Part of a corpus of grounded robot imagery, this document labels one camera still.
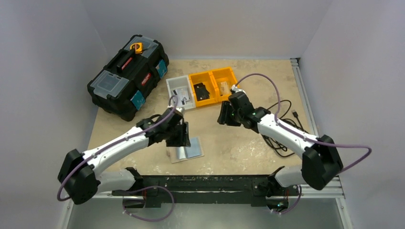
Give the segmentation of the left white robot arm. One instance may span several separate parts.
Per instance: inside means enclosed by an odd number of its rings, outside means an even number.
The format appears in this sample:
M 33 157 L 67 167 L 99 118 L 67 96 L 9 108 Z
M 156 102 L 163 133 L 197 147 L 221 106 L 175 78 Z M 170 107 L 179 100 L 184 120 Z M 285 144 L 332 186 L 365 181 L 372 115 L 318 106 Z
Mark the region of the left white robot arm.
M 119 172 L 106 172 L 106 169 L 124 157 L 162 141 L 167 147 L 190 147 L 184 112 L 182 107 L 168 107 L 163 114 L 140 120 L 123 135 L 101 146 L 84 152 L 69 151 L 57 176 L 61 183 L 57 199 L 70 199 L 80 205 L 100 192 L 131 190 L 137 180 L 133 169 Z

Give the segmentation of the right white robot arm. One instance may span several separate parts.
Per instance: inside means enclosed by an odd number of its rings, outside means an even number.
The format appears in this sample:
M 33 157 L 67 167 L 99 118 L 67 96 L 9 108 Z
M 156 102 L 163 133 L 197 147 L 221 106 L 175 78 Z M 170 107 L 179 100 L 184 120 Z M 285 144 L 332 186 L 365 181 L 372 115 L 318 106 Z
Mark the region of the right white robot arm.
M 280 167 L 268 178 L 273 189 L 307 184 L 322 190 L 343 170 L 343 163 L 331 137 L 317 137 L 299 131 L 279 120 L 269 110 L 254 108 L 244 90 L 233 87 L 223 101 L 217 122 L 221 125 L 243 126 L 260 135 L 273 138 L 290 149 L 301 165 Z

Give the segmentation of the gold credit card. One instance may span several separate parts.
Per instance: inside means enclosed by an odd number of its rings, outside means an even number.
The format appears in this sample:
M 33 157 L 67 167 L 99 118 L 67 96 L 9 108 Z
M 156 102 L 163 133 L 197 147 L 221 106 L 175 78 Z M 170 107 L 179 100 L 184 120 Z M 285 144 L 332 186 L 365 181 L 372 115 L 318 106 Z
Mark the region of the gold credit card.
M 225 95 L 231 93 L 228 83 L 226 81 L 220 82 L 218 87 L 219 87 L 220 96 L 225 96 Z

